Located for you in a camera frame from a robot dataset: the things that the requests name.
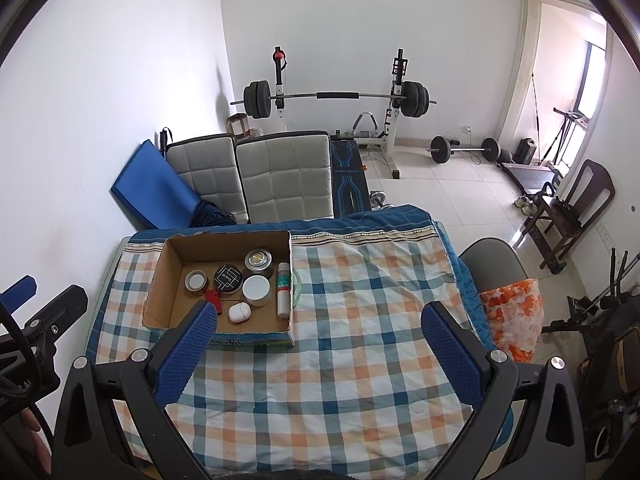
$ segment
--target metal screw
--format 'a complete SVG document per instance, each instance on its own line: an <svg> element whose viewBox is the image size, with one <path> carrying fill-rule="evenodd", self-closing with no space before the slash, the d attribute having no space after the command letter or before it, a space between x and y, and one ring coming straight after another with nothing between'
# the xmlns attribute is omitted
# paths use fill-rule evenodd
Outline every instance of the metal screw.
<svg viewBox="0 0 640 480"><path fill-rule="evenodd" d="M86 357L80 356L76 358L76 360L74 361L74 368L77 368L79 370L80 368L84 368L86 364L87 364Z"/></svg>
<svg viewBox="0 0 640 480"><path fill-rule="evenodd" d="M564 361L559 357L551 358L551 365L553 368L557 368L558 370L562 370L564 368Z"/></svg>
<svg viewBox="0 0 640 480"><path fill-rule="evenodd" d="M145 348L138 348L137 350L134 350L133 354L131 354L131 360L139 363L144 361L148 355L148 350Z"/></svg>
<svg viewBox="0 0 640 480"><path fill-rule="evenodd" d="M493 359L497 363L503 363L507 360L507 354L505 354L502 350L492 350L491 359Z"/></svg>

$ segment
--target black speaker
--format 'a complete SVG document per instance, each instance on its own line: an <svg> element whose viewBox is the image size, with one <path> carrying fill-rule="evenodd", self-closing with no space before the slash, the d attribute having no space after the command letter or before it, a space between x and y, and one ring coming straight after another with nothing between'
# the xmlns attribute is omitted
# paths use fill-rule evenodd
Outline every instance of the black speaker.
<svg viewBox="0 0 640 480"><path fill-rule="evenodd" d="M513 161L516 164L530 164L533 159L533 155L536 153L536 141L527 137L526 139L520 139L518 149L513 155Z"/></svg>

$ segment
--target sneaker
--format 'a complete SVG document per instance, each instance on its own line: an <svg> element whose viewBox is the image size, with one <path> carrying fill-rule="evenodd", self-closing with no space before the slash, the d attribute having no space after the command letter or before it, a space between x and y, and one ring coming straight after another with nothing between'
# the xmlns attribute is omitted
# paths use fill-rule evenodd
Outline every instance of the sneaker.
<svg viewBox="0 0 640 480"><path fill-rule="evenodd" d="M522 209L527 202L531 202L531 200L529 200L526 195L523 195L521 197L518 197L516 200L514 200L513 205L516 206L518 209Z"/></svg>
<svg viewBox="0 0 640 480"><path fill-rule="evenodd" d="M538 208L531 200L529 200L524 206L522 206L522 213L526 216L535 215L537 210Z"/></svg>

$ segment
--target open cardboard box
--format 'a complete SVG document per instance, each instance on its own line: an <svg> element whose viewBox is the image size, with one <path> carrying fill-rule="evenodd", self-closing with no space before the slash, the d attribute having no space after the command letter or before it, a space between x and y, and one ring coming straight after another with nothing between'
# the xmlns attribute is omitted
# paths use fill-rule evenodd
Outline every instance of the open cardboard box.
<svg viewBox="0 0 640 480"><path fill-rule="evenodd" d="M203 232L191 236L168 238L160 253L158 265L151 282L151 289L142 314L142 325L148 328L173 328L204 294L187 290L184 280L194 269L201 269L209 276L210 283L219 266L233 264L243 278L251 273L244 265L244 257L254 249L271 251L274 273L270 277L271 297L264 306L252 306L251 317L239 324L231 323L228 309L244 301L242 288L233 294L220 294L222 314L211 344L228 345L293 345L294 335L289 318L278 317L277 267L279 263L291 264L291 238L288 231L261 231L237 233Z"/></svg>

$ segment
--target tablecloth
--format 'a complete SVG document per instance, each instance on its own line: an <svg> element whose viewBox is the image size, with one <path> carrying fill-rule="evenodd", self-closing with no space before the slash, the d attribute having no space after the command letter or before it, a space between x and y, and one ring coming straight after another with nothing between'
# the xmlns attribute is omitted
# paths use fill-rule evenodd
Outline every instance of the tablecloth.
<svg viewBox="0 0 640 480"><path fill-rule="evenodd" d="M326 468L399 480L430 471L470 415L420 331L433 300L470 328L430 216L404 206L242 228L292 233L296 344L207 350L166 407L197 458L211 473ZM158 340L142 309L163 241L176 233L141 233L124 249L90 338L95 362ZM116 410L132 450L148 458L126 406Z"/></svg>

